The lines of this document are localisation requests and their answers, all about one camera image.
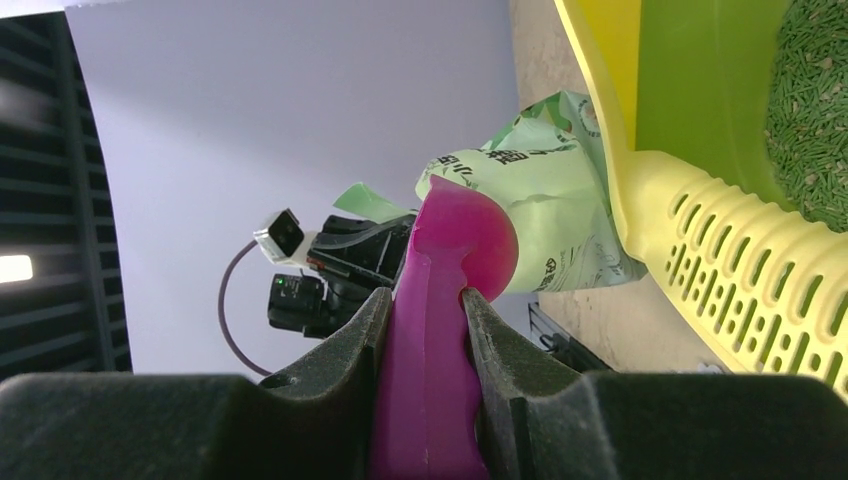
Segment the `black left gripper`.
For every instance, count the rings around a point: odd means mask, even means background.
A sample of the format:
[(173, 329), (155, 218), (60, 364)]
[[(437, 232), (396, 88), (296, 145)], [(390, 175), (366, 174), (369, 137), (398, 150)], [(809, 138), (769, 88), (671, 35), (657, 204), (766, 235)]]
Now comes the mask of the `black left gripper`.
[(330, 215), (307, 252), (319, 276), (275, 274), (268, 323), (325, 339), (345, 326), (377, 288), (394, 289), (416, 216), (376, 222)]

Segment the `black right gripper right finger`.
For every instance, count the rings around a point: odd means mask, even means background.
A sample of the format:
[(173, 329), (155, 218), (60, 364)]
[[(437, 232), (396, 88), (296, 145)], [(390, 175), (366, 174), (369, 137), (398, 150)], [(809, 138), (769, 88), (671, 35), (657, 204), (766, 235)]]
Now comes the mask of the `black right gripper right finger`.
[(462, 294), (496, 479), (843, 479), (847, 406), (797, 376), (578, 373)]

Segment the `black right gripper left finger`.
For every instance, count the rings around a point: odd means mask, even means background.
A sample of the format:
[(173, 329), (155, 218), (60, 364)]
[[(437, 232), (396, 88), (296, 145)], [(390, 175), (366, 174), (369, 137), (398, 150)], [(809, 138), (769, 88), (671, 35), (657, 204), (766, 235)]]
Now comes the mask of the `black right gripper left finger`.
[(362, 479), (392, 294), (260, 382), (37, 373), (1, 385), (5, 479)]

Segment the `purple plastic litter scoop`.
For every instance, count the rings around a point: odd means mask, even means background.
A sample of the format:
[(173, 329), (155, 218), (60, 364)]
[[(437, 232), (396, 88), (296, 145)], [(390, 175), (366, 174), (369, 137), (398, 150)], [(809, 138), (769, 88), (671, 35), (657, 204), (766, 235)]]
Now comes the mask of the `purple plastic litter scoop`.
[(492, 301), (516, 269), (518, 240), (491, 198), (440, 176), (413, 225), (382, 355), (367, 476), (486, 479), (475, 437), (482, 400), (466, 352), (462, 292)]

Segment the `green cat litter bag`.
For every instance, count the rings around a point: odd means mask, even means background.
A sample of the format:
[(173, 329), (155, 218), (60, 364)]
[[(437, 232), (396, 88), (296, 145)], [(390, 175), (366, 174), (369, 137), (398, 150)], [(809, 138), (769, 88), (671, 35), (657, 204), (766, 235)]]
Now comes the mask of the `green cat litter bag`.
[(557, 92), (483, 146), (430, 160), (415, 185), (419, 198), (433, 176), (487, 195), (509, 217), (518, 256), (508, 293), (617, 286), (646, 273), (615, 230), (600, 127), (587, 95)]

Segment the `yellow sifting litter tray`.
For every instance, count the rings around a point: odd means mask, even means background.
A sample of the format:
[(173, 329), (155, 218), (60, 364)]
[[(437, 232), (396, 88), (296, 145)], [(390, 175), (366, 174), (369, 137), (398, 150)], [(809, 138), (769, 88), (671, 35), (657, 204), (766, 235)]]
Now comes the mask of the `yellow sifting litter tray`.
[(641, 6), (556, 7), (599, 120), (621, 243), (734, 372), (847, 393), (847, 237), (673, 155), (635, 147)]

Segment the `green litter box base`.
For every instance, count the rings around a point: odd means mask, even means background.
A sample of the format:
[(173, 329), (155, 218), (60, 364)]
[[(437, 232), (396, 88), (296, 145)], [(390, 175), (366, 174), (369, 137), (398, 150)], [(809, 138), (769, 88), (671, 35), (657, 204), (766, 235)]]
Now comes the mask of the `green litter box base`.
[(673, 155), (786, 211), (765, 120), (785, 1), (641, 6), (635, 147)]

